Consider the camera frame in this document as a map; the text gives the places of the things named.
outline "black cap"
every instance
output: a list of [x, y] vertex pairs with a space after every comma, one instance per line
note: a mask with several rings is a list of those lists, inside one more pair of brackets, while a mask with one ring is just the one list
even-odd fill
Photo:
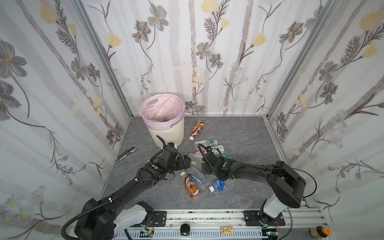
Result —
[[190, 230], [191, 230], [191, 228], [190, 228], [189, 225], [186, 224], [186, 223], [184, 223], [184, 224], [181, 225], [181, 227], [180, 227], [180, 233], [181, 233], [181, 235], [183, 235], [183, 236], [188, 236], [189, 233], [190, 233]]

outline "white trash can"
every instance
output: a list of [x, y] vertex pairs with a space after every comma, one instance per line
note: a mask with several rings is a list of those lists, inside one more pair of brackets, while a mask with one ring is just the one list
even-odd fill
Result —
[[183, 142], [184, 110], [184, 101], [169, 93], [154, 95], [143, 102], [140, 114], [158, 147], [163, 147], [163, 144], [156, 135], [177, 146]]

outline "wallpaper panel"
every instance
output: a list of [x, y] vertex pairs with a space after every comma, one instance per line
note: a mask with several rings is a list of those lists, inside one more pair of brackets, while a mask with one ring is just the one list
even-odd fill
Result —
[[188, 114], [265, 114], [326, 1], [83, 3], [134, 114], [159, 93]]
[[54, 239], [98, 199], [129, 119], [69, 1], [0, 2], [0, 232]]
[[[382, 238], [384, 3], [341, 1], [274, 116], [340, 240]], [[307, 180], [307, 192], [314, 188]]]

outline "gray table surface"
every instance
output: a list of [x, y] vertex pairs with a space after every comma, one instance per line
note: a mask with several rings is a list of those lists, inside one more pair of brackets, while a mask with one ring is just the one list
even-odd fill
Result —
[[[195, 140], [217, 140], [219, 145], [224, 146], [225, 154], [234, 156], [237, 161], [272, 164], [280, 160], [262, 117], [185, 117], [184, 141], [178, 147], [183, 155], [196, 151], [188, 138], [197, 121], [203, 121], [205, 125]], [[132, 146], [137, 147], [137, 150], [114, 165], [104, 196], [130, 181], [136, 175], [136, 170], [159, 151], [141, 117], [132, 118], [119, 155]], [[143, 200], [154, 209], [256, 209], [273, 194], [268, 185], [235, 179], [230, 180], [221, 192], [211, 193], [208, 186], [197, 184], [201, 193], [192, 199], [180, 172], [175, 172], [173, 180], [162, 180], [136, 196], [129, 205]], [[210, 183], [215, 179], [213, 175], [207, 177]]]

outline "orange bottle cap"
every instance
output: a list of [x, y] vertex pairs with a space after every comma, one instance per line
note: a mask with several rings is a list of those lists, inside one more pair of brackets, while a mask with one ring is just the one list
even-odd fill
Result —
[[321, 230], [325, 235], [331, 235], [332, 231], [330, 230], [329, 227], [323, 227]]

